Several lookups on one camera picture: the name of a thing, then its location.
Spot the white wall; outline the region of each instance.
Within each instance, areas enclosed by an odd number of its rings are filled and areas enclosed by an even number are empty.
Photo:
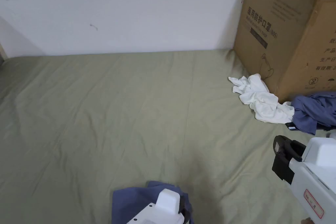
[[[0,0],[0,43],[9,57],[230,48],[241,1]]]

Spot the crumpled clothing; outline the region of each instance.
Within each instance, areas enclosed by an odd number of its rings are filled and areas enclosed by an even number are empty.
[[[292,121],[294,107],[289,102],[280,104],[278,97],[271,94],[266,84],[261,80],[260,74],[251,75],[248,79],[243,76],[228,78],[235,86],[233,93],[239,93],[243,104],[248,104],[254,110],[255,118],[265,123],[285,124]]]
[[[126,224],[148,204],[156,203],[159,193],[169,189],[184,196],[185,209],[190,212],[190,224],[194,224],[192,216],[192,205],[189,202],[188,194],[182,192],[181,188],[167,183],[150,181],[147,187],[128,187],[113,192],[112,196],[112,224]]]
[[[292,101],[295,108],[293,123],[308,134],[315,135],[317,124],[336,126],[336,92],[299,95]]]

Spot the wrinkled fabric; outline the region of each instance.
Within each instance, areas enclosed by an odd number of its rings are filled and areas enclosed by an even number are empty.
[[[336,92],[299,95],[292,101],[295,108],[293,123],[308,134],[315,135],[317,124],[336,126]]]
[[[234,85],[233,93],[239,93],[243,104],[254,110],[255,118],[265,123],[285,124],[292,121],[294,108],[288,102],[280,104],[278,97],[271,94],[260,74],[253,74],[247,79],[228,78]]]
[[[188,194],[182,192],[180,187],[158,181],[150,181],[146,188],[129,187],[113,192],[112,224],[126,224],[129,222],[148,204],[155,204],[159,193],[164,189],[183,195],[185,199],[184,207],[192,214],[192,205],[189,202]],[[192,216],[189,223],[194,224]]]
[[[115,190],[156,180],[188,193],[195,223],[299,224],[272,144],[311,136],[255,120],[227,81],[246,74],[225,50],[6,60],[0,223],[111,224]]]

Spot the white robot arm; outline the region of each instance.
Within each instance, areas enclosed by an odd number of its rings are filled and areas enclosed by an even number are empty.
[[[289,184],[312,221],[336,223],[336,140],[313,137],[306,147],[276,136],[273,149],[272,170]]]
[[[190,212],[184,208],[184,198],[176,192],[164,189],[156,204],[150,203],[127,224],[186,224]]]

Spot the red label sticker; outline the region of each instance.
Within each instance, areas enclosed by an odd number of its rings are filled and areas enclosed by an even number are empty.
[[[304,198],[307,200],[308,204],[311,206],[311,208],[314,210],[314,212],[319,216],[320,219],[322,219],[324,215],[324,210],[319,205],[319,203],[316,201],[316,199],[311,195],[311,193],[306,189],[304,192]]]

